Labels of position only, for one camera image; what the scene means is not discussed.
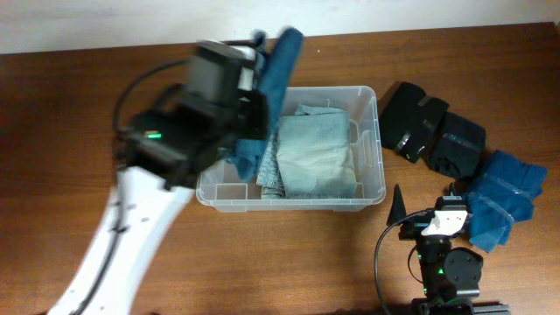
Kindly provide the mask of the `dark blue jeans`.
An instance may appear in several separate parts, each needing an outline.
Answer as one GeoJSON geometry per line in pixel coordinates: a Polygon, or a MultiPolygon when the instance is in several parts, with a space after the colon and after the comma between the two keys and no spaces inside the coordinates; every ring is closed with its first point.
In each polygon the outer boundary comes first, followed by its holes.
{"type": "Polygon", "coordinates": [[[268,124],[263,140],[239,139],[226,155],[226,161],[236,167],[243,182],[251,181],[259,172],[264,153],[277,130],[283,111],[284,96],[304,43],[304,35],[294,27],[285,28],[272,50],[267,50],[267,35],[256,31],[248,42],[257,53],[258,79],[255,89],[266,97],[268,124]]]}

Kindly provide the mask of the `clear plastic storage container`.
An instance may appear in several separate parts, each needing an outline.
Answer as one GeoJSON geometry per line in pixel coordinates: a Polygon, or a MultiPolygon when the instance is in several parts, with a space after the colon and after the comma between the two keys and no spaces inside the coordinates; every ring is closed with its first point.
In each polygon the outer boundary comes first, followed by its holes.
{"type": "Polygon", "coordinates": [[[375,91],[368,86],[288,88],[283,114],[293,114],[299,104],[344,109],[349,113],[357,179],[354,199],[262,199],[261,187],[256,182],[241,182],[235,166],[220,161],[200,176],[196,188],[199,203],[221,213],[283,210],[359,212],[381,203],[387,189],[375,91]]]}

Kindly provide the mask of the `black folded garment with tape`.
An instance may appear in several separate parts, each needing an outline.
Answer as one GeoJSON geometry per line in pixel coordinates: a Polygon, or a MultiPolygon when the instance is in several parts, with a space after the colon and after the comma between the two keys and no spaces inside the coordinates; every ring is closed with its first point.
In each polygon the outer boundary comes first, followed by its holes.
{"type": "Polygon", "coordinates": [[[449,104],[409,82],[401,82],[381,113],[381,146],[411,163],[428,150],[449,104]]]}

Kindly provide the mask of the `dark green folded garment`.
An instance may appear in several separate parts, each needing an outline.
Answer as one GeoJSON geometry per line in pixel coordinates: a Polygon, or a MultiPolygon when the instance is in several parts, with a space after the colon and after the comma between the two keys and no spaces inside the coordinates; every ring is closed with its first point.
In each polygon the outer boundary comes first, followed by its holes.
{"type": "Polygon", "coordinates": [[[486,147],[486,130],[475,122],[447,112],[439,131],[428,155],[428,166],[453,179],[472,178],[486,147]]]}

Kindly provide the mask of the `light blue jeans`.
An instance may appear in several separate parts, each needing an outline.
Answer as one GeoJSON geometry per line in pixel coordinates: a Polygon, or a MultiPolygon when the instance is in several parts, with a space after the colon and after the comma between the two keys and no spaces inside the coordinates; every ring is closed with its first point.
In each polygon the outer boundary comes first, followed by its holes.
{"type": "Polygon", "coordinates": [[[299,104],[293,115],[281,117],[256,183],[264,200],[353,198],[357,180],[349,113],[299,104]]]}

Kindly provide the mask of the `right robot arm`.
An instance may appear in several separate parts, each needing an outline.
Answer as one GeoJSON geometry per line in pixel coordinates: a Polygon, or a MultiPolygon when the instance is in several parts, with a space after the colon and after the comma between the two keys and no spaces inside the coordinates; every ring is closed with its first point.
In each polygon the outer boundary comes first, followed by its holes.
{"type": "Polygon", "coordinates": [[[464,199],[450,188],[435,205],[407,213],[399,185],[394,188],[387,231],[399,229],[401,241],[415,243],[409,252],[416,256],[424,296],[411,301],[409,314],[509,314],[506,304],[475,304],[480,295],[483,257],[469,248],[453,247],[452,240],[463,234],[472,214],[464,199]]]}

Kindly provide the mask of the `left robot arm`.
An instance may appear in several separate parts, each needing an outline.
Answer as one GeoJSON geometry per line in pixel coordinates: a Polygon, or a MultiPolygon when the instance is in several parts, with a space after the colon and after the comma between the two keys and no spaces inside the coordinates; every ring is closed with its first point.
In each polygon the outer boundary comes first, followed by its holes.
{"type": "Polygon", "coordinates": [[[170,225],[199,176],[241,138],[263,139],[261,56],[251,42],[203,41],[169,87],[126,127],[115,127],[115,185],[82,263],[54,314],[127,314],[170,225]]]}

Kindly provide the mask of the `blue towel with tape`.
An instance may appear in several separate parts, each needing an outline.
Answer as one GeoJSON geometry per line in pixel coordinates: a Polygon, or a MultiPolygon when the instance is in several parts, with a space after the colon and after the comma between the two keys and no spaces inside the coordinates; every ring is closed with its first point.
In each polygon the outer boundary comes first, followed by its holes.
{"type": "Polygon", "coordinates": [[[506,245],[516,223],[533,219],[547,174],[543,166],[495,151],[464,193],[472,213],[470,243],[487,253],[506,245]]]}

